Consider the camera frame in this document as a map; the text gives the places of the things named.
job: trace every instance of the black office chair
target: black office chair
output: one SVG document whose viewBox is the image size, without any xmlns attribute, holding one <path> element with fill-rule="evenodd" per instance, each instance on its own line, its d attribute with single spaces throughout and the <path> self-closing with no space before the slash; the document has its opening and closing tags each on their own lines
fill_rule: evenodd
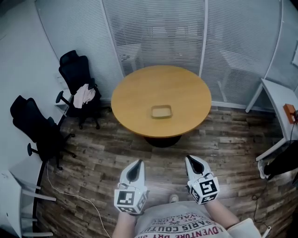
<svg viewBox="0 0 298 238">
<path fill-rule="evenodd" d="M 56 103 L 62 100 L 69 106 L 68 116 L 79 118 L 80 129 L 83 128 L 82 124 L 88 117 L 94 118 L 96 129 L 100 129 L 97 122 L 97 118 L 100 117 L 99 111 L 102 109 L 109 109 L 111 111 L 111 107 L 101 106 L 101 94 L 95 84 L 95 80 L 90 77 L 88 58 L 86 56 L 78 56 L 76 51 L 72 50 L 60 58 L 59 72 L 65 79 L 72 95 L 75 95 L 83 85 L 89 84 L 88 89 L 95 89 L 95 96 L 90 102 L 84 104 L 82 108 L 76 108 L 73 105 L 74 99 L 68 102 L 63 97 L 63 91 L 61 91 L 57 96 Z"/>
<path fill-rule="evenodd" d="M 59 167 L 60 151 L 65 151 L 76 157 L 76 155 L 64 149 L 67 139 L 74 134 L 69 134 L 66 138 L 60 133 L 59 127 L 54 120 L 45 117 L 41 114 L 34 99 L 24 99 L 19 96 L 10 107 L 14 125 L 22 130 L 30 139 L 36 143 L 37 150 L 31 148 L 29 143 L 27 146 L 28 155 L 32 152 L 39 154 L 42 161 L 47 161 L 52 157 L 56 157 L 57 168 Z"/>
</svg>

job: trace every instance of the chair backrest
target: chair backrest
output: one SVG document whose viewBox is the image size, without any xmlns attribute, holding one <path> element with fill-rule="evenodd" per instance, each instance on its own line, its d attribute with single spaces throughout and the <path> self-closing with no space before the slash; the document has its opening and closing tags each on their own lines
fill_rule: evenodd
<svg viewBox="0 0 298 238">
<path fill-rule="evenodd" d="M 90 79 L 89 63 L 86 56 L 78 56 L 72 50 L 60 58 L 59 72 L 68 85 L 70 93 L 75 95 L 78 89 Z"/>
<path fill-rule="evenodd" d="M 41 114 L 33 98 L 19 96 L 10 107 L 13 124 L 22 130 L 33 142 L 42 139 L 50 130 L 48 120 Z"/>
</svg>

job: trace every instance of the small tray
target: small tray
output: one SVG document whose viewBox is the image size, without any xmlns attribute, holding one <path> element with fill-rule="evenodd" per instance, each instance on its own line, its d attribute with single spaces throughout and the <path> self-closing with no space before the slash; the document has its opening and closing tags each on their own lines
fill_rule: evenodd
<svg viewBox="0 0 298 238">
<path fill-rule="evenodd" d="M 170 105 L 152 106 L 151 117 L 154 119 L 170 118 L 172 117 L 172 108 Z"/>
</svg>

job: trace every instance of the shoe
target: shoe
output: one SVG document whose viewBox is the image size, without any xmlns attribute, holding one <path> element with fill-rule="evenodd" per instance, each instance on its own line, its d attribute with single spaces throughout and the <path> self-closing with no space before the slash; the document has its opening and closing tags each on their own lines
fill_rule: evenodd
<svg viewBox="0 0 298 238">
<path fill-rule="evenodd" d="M 264 168 L 265 168 L 265 162 L 263 159 L 259 160 L 258 163 L 257 163 L 257 168 L 259 169 L 260 171 L 260 177 L 261 179 L 267 179 L 269 177 L 269 175 L 266 175 L 264 173 Z"/>
<path fill-rule="evenodd" d="M 179 202 L 179 197 L 177 194 L 174 193 L 169 197 L 169 203 L 176 203 L 176 202 Z"/>
</svg>

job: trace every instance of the wooden floor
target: wooden floor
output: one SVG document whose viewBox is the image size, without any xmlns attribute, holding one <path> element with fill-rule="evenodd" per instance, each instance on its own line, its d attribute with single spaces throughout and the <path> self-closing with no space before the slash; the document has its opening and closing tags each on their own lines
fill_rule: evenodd
<svg viewBox="0 0 298 238">
<path fill-rule="evenodd" d="M 282 137 L 273 113 L 212 107 L 206 120 L 195 130 L 183 135 L 168 148 L 155 148 L 143 137 L 121 126 L 113 114 L 103 113 L 96 130 L 87 120 L 82 130 L 77 119 L 66 118 L 61 126 L 63 134 L 75 133 L 68 141 L 68 150 L 77 154 L 72 158 L 63 154 L 63 171 L 49 162 L 49 178 L 60 191 L 90 199 L 99 209 L 105 228 L 111 235 L 118 212 L 113 206 L 114 189 L 124 167 L 137 159 L 146 166 L 146 185 L 150 190 L 146 207 L 167 203 L 172 193 L 180 200 L 192 200 L 185 188 L 187 175 L 184 157 L 187 154 L 205 159 L 220 184 L 219 198 L 241 220 L 252 218 L 255 201 L 265 180 L 259 178 L 255 157 Z M 297 170 L 276 176 L 268 183 L 258 203 L 257 219 L 265 219 L 272 226 L 270 238 L 284 238 L 291 223 L 291 215 L 298 204 L 298 193 L 292 186 Z M 41 193 L 57 197 L 57 202 L 41 201 L 37 206 L 38 226 L 52 231 L 55 237 L 105 237 L 95 208 L 79 198 L 59 194 L 43 173 Z M 265 226 L 256 224 L 261 233 Z"/>
</svg>

